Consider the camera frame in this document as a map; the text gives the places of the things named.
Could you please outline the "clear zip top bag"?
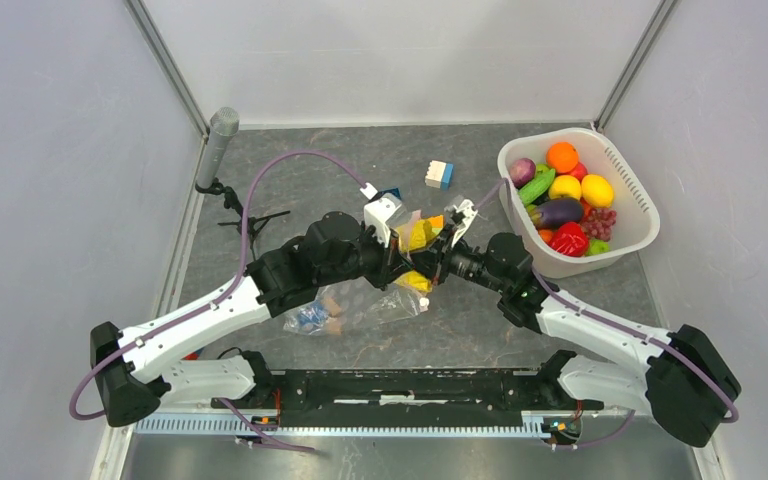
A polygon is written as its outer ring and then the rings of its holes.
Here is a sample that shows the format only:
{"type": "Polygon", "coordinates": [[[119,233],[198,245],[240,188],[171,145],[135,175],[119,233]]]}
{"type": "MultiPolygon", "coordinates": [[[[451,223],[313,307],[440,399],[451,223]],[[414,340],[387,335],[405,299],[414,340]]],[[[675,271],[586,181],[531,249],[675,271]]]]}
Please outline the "clear zip top bag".
{"type": "Polygon", "coordinates": [[[320,330],[312,333],[298,332],[289,325],[300,308],[311,304],[322,306],[321,300],[329,297],[343,309],[343,314],[338,317],[344,319],[343,333],[364,325],[375,326],[416,317],[428,309],[429,300],[426,295],[396,283],[379,290],[359,277],[320,287],[312,300],[288,310],[281,318],[284,321],[284,329],[288,332],[300,335],[329,335],[324,328],[326,321],[320,330]]]}

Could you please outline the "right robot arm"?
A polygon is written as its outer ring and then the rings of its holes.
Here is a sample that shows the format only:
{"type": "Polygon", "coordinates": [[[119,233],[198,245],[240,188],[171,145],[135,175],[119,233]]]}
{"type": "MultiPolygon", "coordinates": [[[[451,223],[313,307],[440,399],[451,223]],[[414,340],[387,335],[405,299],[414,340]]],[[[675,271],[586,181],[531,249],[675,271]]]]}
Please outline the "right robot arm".
{"type": "Polygon", "coordinates": [[[537,273],[513,233],[492,236],[483,250],[438,238],[410,259],[435,281],[455,275],[498,293],[497,306],[513,325],[598,355],[574,354],[539,378],[538,396],[551,408],[573,399],[622,406],[698,448],[720,425],[739,419],[735,401],[742,388],[702,330],[652,327],[587,304],[537,273]]]}

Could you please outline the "red toy bell pepper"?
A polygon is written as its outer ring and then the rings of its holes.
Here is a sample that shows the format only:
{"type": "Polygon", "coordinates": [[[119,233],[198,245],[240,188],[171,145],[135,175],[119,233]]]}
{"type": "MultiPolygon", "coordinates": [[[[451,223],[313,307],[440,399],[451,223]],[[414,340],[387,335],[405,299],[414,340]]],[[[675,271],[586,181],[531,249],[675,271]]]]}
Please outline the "red toy bell pepper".
{"type": "Polygon", "coordinates": [[[579,223],[568,222],[554,232],[548,245],[560,254],[582,257],[590,246],[590,239],[579,223]]]}

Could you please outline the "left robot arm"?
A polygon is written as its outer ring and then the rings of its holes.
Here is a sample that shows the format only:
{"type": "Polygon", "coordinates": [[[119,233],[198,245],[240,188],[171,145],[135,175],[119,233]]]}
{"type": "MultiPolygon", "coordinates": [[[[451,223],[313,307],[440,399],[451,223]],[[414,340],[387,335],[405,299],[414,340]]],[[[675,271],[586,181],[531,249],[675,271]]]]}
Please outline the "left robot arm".
{"type": "Polygon", "coordinates": [[[362,278],[384,288],[407,272],[399,249],[404,221],[379,204],[363,221],[329,212],[281,247],[261,253],[216,290],[164,316],[120,329],[111,322],[90,332],[91,372],[111,427],[136,423],[164,403],[212,398],[266,405],[273,379],[244,356],[183,366],[187,354],[237,330],[314,300],[323,287],[362,278]]]}

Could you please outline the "yellow toy cabbage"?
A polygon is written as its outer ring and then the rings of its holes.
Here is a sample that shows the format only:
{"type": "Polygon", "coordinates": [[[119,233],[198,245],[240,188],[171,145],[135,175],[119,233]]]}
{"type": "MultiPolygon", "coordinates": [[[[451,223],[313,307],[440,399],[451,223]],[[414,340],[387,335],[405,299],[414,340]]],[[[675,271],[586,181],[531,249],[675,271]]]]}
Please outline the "yellow toy cabbage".
{"type": "MultiPolygon", "coordinates": [[[[398,227],[396,233],[399,237],[399,252],[404,254],[411,263],[415,263],[426,252],[427,247],[439,234],[432,232],[423,218],[398,227]]],[[[422,295],[430,293],[433,288],[432,281],[428,276],[416,269],[401,274],[395,283],[401,287],[413,289],[422,295]]]]}

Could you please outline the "green toy cucumber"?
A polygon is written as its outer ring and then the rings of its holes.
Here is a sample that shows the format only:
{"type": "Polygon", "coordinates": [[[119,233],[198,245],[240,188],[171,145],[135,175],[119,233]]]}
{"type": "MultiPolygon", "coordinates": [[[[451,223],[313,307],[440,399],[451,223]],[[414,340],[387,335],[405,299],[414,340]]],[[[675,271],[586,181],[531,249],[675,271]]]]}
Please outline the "green toy cucumber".
{"type": "Polygon", "coordinates": [[[525,206],[533,204],[548,191],[555,177],[556,171],[552,168],[538,169],[535,176],[518,190],[518,197],[522,204],[525,206]]]}

